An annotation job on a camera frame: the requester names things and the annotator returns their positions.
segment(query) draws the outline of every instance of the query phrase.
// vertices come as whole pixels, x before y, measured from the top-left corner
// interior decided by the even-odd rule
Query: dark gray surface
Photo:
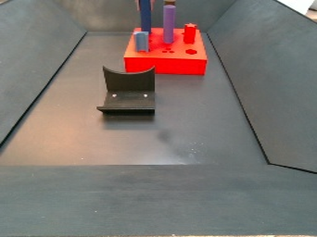
[[[133,31],[141,26],[141,16],[134,0],[57,0],[89,31]],[[177,1],[176,25],[197,23],[201,31],[224,15],[236,0]],[[162,27],[164,1],[157,0],[153,25]]]
[[[0,151],[0,165],[264,164],[205,34],[206,76],[157,75],[157,115],[103,116],[103,65],[125,71],[130,33],[90,33]]]
[[[279,2],[240,0],[209,30],[265,154],[317,172],[317,25]]]
[[[85,38],[2,147],[0,236],[316,235],[317,176],[268,166],[206,35],[208,75],[158,75],[154,120],[95,110],[129,38]]]
[[[0,143],[85,33],[54,1],[0,6]]]
[[[317,176],[234,163],[2,167],[0,236],[316,235]]]

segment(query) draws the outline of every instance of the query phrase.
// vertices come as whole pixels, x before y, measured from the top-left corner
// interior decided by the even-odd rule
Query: black bracket
[[[138,73],[122,73],[103,67],[107,85],[103,113],[156,112],[156,67]]]

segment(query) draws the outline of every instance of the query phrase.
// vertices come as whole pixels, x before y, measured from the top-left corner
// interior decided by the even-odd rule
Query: screw hole
[[[188,49],[188,50],[186,50],[186,54],[189,54],[189,55],[196,55],[196,54],[197,54],[197,50],[194,50],[194,49]]]

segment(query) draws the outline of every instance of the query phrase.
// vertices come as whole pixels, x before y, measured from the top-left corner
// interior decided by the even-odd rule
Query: red foam base
[[[125,54],[126,72],[144,71],[156,66],[158,74],[205,75],[208,54],[200,30],[196,33],[194,44],[184,43],[184,29],[176,29],[173,44],[164,42],[162,28],[153,28],[149,40],[150,53],[137,52],[134,35],[131,36]]]

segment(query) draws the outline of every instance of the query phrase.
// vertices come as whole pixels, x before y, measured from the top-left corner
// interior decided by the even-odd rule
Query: red peg
[[[194,44],[196,30],[197,30],[196,24],[192,24],[192,23],[185,24],[185,33],[184,33],[185,44]]]

